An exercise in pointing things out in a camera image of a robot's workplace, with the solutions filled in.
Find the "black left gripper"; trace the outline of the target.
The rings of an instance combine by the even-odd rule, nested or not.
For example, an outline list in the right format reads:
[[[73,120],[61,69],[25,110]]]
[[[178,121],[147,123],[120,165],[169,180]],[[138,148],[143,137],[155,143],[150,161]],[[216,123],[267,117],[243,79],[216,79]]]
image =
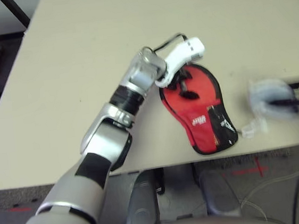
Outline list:
[[[176,74],[174,75],[174,78],[171,82],[171,88],[172,90],[176,90],[177,86],[180,87],[180,96],[186,99],[195,99],[200,98],[197,92],[188,91],[186,87],[185,80],[186,79],[192,79],[192,75],[190,72],[185,72],[184,69],[180,69]]]

